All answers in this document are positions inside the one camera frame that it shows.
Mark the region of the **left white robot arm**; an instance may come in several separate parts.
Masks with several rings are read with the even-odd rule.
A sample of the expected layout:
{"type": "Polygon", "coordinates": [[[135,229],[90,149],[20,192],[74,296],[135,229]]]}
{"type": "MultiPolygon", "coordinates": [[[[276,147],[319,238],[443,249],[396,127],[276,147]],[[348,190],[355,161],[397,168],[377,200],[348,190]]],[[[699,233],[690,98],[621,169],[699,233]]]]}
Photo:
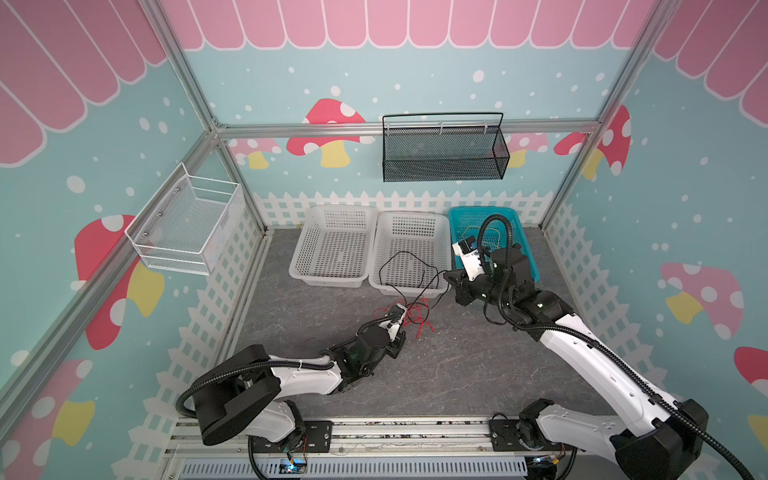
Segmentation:
{"type": "Polygon", "coordinates": [[[371,377],[406,341],[398,320],[364,324],[349,340],[312,359],[286,359],[251,345],[197,378],[175,402],[176,412],[198,422],[203,444],[240,434],[284,452],[299,448],[309,427],[293,398],[333,395],[371,377]]]}

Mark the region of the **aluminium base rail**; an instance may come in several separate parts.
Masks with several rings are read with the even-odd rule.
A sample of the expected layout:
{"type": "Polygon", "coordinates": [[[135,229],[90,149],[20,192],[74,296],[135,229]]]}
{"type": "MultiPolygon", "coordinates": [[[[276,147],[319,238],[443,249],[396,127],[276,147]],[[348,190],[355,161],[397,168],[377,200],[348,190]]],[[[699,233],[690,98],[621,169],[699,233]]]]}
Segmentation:
{"type": "Polygon", "coordinates": [[[195,423],[175,428],[158,479],[525,479],[552,466],[567,479],[621,479],[613,463],[568,446],[497,451],[484,417],[334,418],[318,446],[250,454],[240,435],[206,447],[195,423]]]}

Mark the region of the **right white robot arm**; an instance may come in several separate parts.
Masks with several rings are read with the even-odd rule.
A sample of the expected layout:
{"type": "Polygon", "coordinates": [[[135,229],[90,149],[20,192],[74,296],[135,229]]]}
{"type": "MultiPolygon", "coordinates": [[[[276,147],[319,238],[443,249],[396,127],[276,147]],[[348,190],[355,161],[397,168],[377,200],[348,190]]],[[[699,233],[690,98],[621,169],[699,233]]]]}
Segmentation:
{"type": "Polygon", "coordinates": [[[491,253],[474,238],[452,246],[459,269],[445,273],[461,305],[481,301],[504,322],[557,354],[613,409],[614,416],[574,412],[547,399],[520,414],[522,443],[564,443],[614,462],[630,479],[677,479],[709,446],[743,479],[747,467],[707,431],[696,401],[676,400],[630,367],[564,300],[536,287],[529,259],[513,245],[491,253]]]}

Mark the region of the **left white plastic basket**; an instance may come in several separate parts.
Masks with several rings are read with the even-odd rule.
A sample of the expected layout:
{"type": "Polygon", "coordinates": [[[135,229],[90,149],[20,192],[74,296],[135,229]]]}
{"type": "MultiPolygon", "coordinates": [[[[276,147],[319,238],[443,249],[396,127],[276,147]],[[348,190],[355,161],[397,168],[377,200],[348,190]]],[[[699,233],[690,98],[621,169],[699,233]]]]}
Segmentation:
{"type": "Polygon", "coordinates": [[[377,213],[371,207],[310,208],[289,275],[309,286],[361,287],[373,255],[376,223],[377,213]]]}

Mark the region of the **white plastic basket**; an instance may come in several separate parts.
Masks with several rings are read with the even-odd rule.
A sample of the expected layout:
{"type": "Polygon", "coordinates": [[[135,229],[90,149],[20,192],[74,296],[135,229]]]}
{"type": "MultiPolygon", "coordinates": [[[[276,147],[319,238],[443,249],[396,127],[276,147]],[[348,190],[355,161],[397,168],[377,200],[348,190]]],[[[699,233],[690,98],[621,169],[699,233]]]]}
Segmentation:
{"type": "Polygon", "coordinates": [[[371,207],[310,208],[289,275],[309,286],[361,287],[373,255],[376,223],[377,213],[371,207]]]}
{"type": "Polygon", "coordinates": [[[384,295],[437,298],[451,269],[450,225],[443,215],[390,211],[378,217],[370,285],[384,295]]]}

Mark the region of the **middle white plastic basket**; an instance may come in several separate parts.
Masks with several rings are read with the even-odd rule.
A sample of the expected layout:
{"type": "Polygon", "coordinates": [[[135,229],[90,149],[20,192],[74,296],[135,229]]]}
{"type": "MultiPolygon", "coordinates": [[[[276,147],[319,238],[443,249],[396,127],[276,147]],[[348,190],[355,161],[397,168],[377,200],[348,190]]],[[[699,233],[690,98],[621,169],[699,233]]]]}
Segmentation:
{"type": "Polygon", "coordinates": [[[384,295],[437,298],[451,269],[450,225],[443,215],[390,211],[378,217],[370,285],[384,295]]]}

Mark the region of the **teal plastic basket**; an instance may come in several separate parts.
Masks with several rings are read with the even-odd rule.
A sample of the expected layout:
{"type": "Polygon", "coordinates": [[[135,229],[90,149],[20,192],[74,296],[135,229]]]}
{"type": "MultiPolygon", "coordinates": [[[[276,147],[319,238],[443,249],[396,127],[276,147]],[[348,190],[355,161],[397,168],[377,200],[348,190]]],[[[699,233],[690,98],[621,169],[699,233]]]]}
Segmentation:
{"type": "MultiPolygon", "coordinates": [[[[519,244],[522,253],[529,259],[531,275],[535,282],[540,280],[532,250],[528,243],[522,223],[517,212],[511,208],[495,206],[460,206],[448,212],[451,229],[451,243],[457,243],[469,237],[478,238],[479,229],[487,217],[499,214],[508,219],[513,227],[513,243],[519,244]]],[[[483,240],[484,247],[489,251],[507,246],[507,234],[500,221],[492,222],[486,229],[483,240]]]]}

